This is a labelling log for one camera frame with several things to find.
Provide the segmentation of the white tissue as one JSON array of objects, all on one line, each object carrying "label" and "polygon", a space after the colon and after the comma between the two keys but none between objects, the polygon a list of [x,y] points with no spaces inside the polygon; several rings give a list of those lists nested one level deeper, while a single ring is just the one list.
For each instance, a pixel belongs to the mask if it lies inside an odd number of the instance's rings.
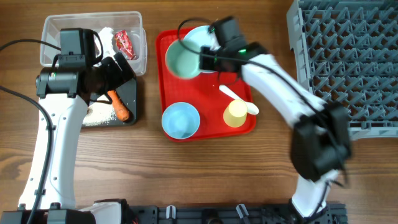
[{"label": "white tissue", "polygon": [[114,51],[114,46],[113,46],[113,29],[110,27],[104,27],[99,33],[99,39],[102,42],[103,45],[103,59],[106,57],[112,57],[114,58],[114,55],[116,52]]}]

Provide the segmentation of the red strawberry snack wrapper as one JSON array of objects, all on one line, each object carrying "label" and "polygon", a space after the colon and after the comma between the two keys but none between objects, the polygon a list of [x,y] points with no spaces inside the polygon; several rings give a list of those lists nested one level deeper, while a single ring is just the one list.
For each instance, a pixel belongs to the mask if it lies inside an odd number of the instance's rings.
[{"label": "red strawberry snack wrapper", "polygon": [[132,42],[125,30],[115,33],[114,39],[116,41],[117,48],[122,52],[122,54],[128,60],[135,59],[136,54],[135,54]]}]

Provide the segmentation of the mint green bowl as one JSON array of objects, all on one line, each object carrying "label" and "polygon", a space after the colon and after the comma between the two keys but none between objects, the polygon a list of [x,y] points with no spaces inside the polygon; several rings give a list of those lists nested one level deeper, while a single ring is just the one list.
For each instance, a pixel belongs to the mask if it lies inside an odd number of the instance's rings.
[{"label": "mint green bowl", "polygon": [[177,78],[192,79],[201,73],[200,56],[187,50],[179,40],[167,49],[165,63],[169,72]]}]

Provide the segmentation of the white rice pile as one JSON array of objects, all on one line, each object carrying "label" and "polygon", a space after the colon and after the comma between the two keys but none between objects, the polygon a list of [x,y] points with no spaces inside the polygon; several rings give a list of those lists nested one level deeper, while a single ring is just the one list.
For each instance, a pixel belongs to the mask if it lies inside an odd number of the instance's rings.
[{"label": "white rice pile", "polygon": [[116,121],[117,117],[112,105],[106,103],[92,103],[88,107],[87,114],[83,120],[84,126],[109,125]]}]

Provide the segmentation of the light blue bowl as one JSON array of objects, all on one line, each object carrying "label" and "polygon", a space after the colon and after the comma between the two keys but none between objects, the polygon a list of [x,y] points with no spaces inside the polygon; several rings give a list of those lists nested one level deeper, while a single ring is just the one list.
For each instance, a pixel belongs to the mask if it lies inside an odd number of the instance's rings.
[{"label": "light blue bowl", "polygon": [[198,110],[186,102],[168,106],[162,114],[162,128],[171,138],[177,140],[192,137],[199,129],[201,118]]}]

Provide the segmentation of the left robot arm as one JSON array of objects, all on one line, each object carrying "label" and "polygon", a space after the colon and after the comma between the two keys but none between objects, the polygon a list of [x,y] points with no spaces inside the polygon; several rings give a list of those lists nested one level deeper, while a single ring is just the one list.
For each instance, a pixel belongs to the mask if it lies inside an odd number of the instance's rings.
[{"label": "left robot arm", "polygon": [[133,212],[124,199],[75,207],[73,177],[80,130],[90,96],[102,95],[134,79],[121,53],[97,67],[82,55],[61,55],[58,67],[45,67],[36,79],[41,112],[34,158],[16,211],[1,223],[129,223]]}]

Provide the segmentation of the orange carrot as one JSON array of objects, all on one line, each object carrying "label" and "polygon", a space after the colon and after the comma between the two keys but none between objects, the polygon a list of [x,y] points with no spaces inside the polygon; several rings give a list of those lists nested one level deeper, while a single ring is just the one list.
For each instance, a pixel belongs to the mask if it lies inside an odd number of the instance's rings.
[{"label": "orange carrot", "polygon": [[129,110],[124,106],[115,90],[108,91],[117,119],[127,121],[130,118]]}]

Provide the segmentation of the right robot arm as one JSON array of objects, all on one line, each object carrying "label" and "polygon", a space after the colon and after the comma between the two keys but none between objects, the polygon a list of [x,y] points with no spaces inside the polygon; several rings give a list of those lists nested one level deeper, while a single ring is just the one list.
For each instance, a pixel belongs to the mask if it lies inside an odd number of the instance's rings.
[{"label": "right robot arm", "polygon": [[320,217],[330,185],[352,155],[346,108],[304,89],[257,42],[235,49],[201,47],[200,68],[237,73],[282,115],[293,131],[290,160],[298,173],[290,204],[301,222]]}]

